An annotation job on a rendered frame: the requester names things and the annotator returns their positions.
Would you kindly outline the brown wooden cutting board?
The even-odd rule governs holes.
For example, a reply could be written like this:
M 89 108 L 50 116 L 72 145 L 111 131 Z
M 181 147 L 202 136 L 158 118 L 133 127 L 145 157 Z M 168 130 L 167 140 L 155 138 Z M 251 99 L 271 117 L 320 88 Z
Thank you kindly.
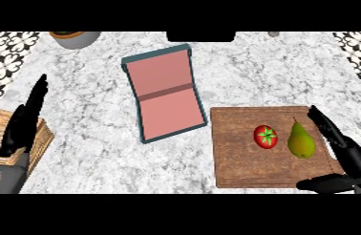
M 293 188 L 301 180 L 343 172 L 308 111 L 307 106 L 211 109 L 217 187 Z M 295 157 L 287 149 L 295 123 L 315 143 L 308 159 Z

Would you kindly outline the wicker basket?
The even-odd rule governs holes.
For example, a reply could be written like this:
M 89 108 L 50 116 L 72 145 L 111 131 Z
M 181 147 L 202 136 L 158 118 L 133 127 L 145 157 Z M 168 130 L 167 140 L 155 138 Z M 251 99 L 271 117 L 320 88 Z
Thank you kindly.
M 10 111 L 0 109 L 0 143 L 2 143 L 5 130 L 6 130 L 7 123 L 10 121 L 12 114 L 13 113 Z M 37 134 L 34 138 L 33 148 L 30 151 L 28 172 L 33 172 L 34 167 L 37 166 L 37 163 L 47 151 L 53 138 L 55 138 L 55 134 L 49 129 L 47 122 L 43 118 L 38 118 Z M 15 165 L 24 151 L 25 149 L 21 148 L 7 158 L 0 157 L 0 164 Z

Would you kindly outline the red tomato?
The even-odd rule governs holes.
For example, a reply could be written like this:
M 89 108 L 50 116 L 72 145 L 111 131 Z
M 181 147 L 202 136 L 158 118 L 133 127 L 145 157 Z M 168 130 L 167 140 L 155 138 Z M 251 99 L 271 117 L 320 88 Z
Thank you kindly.
M 254 130 L 254 141 L 264 149 L 271 149 L 279 143 L 279 135 L 274 128 L 268 125 L 259 125 Z

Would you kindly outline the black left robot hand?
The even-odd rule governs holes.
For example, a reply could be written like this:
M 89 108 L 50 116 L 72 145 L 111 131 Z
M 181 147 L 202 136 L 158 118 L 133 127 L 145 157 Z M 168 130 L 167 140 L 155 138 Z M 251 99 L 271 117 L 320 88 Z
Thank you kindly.
M 25 148 L 27 151 L 31 150 L 47 92 L 47 75 L 41 75 L 27 102 L 16 107 L 10 117 L 0 146 L 0 157 L 3 158 L 9 157 L 19 148 Z

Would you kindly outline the green pear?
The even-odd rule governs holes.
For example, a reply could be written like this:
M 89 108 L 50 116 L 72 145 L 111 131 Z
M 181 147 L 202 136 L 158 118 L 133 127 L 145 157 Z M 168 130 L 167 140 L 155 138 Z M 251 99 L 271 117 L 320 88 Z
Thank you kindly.
M 287 149 L 299 159 L 311 158 L 315 151 L 312 136 L 299 121 L 295 121 L 292 125 L 287 138 Z

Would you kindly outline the grey pot with orange rim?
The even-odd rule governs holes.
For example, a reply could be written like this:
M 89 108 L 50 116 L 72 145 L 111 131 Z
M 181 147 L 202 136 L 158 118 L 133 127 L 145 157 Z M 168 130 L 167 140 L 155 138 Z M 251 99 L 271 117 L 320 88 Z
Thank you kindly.
M 90 46 L 100 36 L 100 32 L 49 33 L 58 44 L 69 50 L 78 50 Z

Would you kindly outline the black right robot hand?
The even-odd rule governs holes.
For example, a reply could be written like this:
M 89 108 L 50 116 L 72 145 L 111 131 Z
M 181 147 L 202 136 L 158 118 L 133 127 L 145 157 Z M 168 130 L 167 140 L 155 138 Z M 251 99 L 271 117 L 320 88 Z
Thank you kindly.
M 332 119 L 315 106 L 310 108 L 308 117 L 329 141 L 345 172 L 302 180 L 296 183 L 296 188 L 318 194 L 335 194 L 351 190 L 361 193 L 361 145 L 342 133 Z

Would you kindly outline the open pink teal-edged box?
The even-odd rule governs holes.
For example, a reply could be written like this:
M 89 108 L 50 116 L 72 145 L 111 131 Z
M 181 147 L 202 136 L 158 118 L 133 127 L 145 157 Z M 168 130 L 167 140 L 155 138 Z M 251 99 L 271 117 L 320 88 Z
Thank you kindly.
M 142 143 L 208 125 L 187 44 L 121 58 L 136 98 Z

